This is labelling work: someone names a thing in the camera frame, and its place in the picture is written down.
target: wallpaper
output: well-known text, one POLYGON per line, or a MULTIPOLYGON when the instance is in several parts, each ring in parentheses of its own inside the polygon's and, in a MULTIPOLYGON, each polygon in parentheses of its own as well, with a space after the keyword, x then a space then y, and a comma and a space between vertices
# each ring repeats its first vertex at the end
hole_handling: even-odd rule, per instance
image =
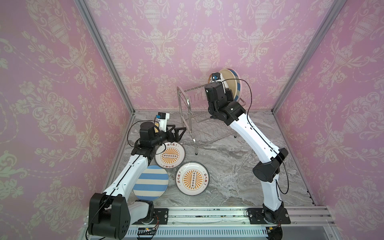
POLYGON ((348 0, 277 113, 344 240, 384 235, 383 59, 384 1, 348 0))
POLYGON ((178 108, 177 86, 223 68, 251 84, 253 109, 271 109, 332 2, 87 0, 135 109, 178 108))
POLYGON ((128 110, 73 1, 0 8, 0 239, 77 239, 128 110))

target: black mounting plate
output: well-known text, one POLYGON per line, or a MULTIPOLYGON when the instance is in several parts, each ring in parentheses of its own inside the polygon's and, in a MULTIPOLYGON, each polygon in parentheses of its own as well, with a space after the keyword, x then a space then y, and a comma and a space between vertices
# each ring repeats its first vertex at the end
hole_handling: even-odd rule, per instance
MULTIPOLYGON (((158 208, 155 208, 154 215, 156 215, 159 218, 159 224, 160 225, 166 225, 168 223, 168 209, 158 209, 158 208)), ((140 221, 132 223, 132 225, 142 225, 142 224, 143 223, 140 222, 140 221)))
MULTIPOLYGON (((250 224, 270 224, 269 222, 265 221, 264 214, 263 214, 263 208, 262 207, 255 207, 255 208, 248 208, 248 218, 250 224)), ((283 210, 283 213, 279 216, 280 224, 291 224, 291 219, 289 218, 288 212, 286 209, 283 210)))

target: wire rack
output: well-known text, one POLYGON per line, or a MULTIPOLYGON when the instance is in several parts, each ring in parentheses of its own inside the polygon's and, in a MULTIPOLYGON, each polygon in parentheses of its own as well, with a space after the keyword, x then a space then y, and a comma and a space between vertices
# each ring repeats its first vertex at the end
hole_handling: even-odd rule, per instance
POLYGON ((215 142, 229 135, 237 133, 223 121, 211 119, 208 113, 208 101, 204 92, 204 85, 183 90, 177 87, 181 122, 187 128, 197 148, 215 142))

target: plate with orange sunburst pattern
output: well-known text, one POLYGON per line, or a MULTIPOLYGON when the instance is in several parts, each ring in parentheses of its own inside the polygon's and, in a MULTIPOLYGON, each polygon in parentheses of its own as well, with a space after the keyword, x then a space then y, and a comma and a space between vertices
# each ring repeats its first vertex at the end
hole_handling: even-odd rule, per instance
POLYGON ((209 173, 201 163, 187 162, 177 171, 175 181, 177 188, 182 193, 196 196, 207 189, 209 173))
POLYGON ((164 169, 179 166, 185 158, 184 147, 178 142, 166 142, 156 150, 155 161, 164 169))

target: robotic arm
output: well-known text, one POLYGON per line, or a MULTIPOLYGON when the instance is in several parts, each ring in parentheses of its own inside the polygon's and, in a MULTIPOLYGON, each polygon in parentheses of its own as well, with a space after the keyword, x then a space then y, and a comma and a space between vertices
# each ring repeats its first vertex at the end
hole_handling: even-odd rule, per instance
POLYGON ((276 223, 284 212, 284 203, 281 201, 277 184, 280 165, 287 157, 288 151, 274 145, 255 126, 240 103, 233 101, 232 91, 223 88, 223 84, 219 82, 220 79, 220 73, 214 73, 213 82, 205 85, 209 104, 208 112, 211 118, 223 121, 238 132, 259 157, 260 162, 253 168, 253 174, 262 184, 264 217, 267 222, 276 223))
POLYGON ((167 125, 168 119, 169 113, 158 113, 158 132, 155 132, 153 121, 140 125, 140 138, 136 141, 125 168, 102 194, 95 193, 91 197, 88 224, 90 234, 122 239, 131 223, 150 223, 153 220, 152 201, 138 200, 128 206, 127 200, 138 178, 155 156, 155 147, 165 141, 179 142, 186 131, 185 127, 167 125))

